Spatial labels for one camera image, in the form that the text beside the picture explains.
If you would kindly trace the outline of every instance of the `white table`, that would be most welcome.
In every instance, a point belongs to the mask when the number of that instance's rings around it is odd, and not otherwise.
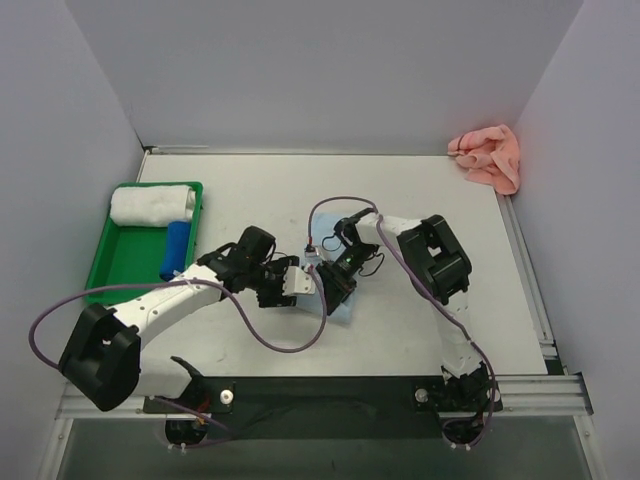
[[[367,197],[387,215],[443,215],[471,259],[473,334],[496,373],[547,373],[496,196],[465,181],[447,157],[165,154],[149,155],[140,175],[142,182],[187,180],[204,185],[198,256],[237,241],[249,225],[273,234],[279,251],[301,255],[309,209],[334,195]],[[323,211],[361,208],[336,202]],[[387,257],[377,275],[358,280],[351,325],[330,324],[305,352],[264,348],[231,302],[222,302],[163,333],[143,356],[179,355],[209,376],[440,375],[433,313]],[[257,330],[278,345],[304,343],[320,321],[296,309],[259,309],[251,291],[239,298]]]

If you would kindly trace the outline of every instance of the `pink cloth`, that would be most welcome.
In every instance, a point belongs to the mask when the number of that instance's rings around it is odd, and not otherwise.
[[[467,180],[493,185],[502,195],[520,188],[520,147],[506,125],[465,133],[451,140],[448,150],[458,165],[469,169]]]

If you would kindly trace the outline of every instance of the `blue cloth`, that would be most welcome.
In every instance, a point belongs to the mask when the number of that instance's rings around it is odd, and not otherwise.
[[[339,213],[316,213],[311,219],[311,236],[313,237],[314,243],[316,245],[320,245],[322,239],[325,237],[330,237],[333,235],[333,227],[339,220],[342,220],[344,217],[348,217],[349,215],[340,215]],[[324,243],[328,249],[333,250],[338,245],[338,248],[335,252],[327,252],[327,256],[331,260],[337,259],[340,254],[344,251],[344,246],[340,244],[340,240],[337,238],[327,239]],[[309,263],[317,264],[316,261],[311,261]],[[351,312],[353,310],[353,305],[355,302],[356,292],[353,292],[349,295],[343,303],[341,303],[336,310],[329,315],[328,321],[333,323],[342,323],[349,324],[351,323]],[[322,315],[322,303],[320,301],[320,294],[316,291],[313,295],[298,295],[298,301],[296,304],[297,308],[304,310],[305,312],[314,313],[318,316]]]
[[[160,267],[160,278],[165,282],[173,279],[175,276],[173,272],[184,271],[190,233],[191,223],[189,222],[171,222],[167,226],[167,246]]]

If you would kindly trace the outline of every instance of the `white towel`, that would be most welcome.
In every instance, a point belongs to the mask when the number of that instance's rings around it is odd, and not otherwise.
[[[111,220],[121,227],[166,227],[190,222],[196,192],[188,185],[120,187],[111,196]]]

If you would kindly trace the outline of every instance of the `white wall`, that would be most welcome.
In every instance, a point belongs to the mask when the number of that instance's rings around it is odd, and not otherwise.
[[[145,145],[442,153],[513,124],[581,0],[67,0]]]
[[[640,476],[640,2],[586,0],[517,125],[518,218],[612,478]]]
[[[22,480],[36,475],[62,392],[28,327],[84,285],[109,191],[135,179],[142,150],[62,0],[2,2],[0,63],[0,472]],[[42,329],[56,360],[77,311]]]

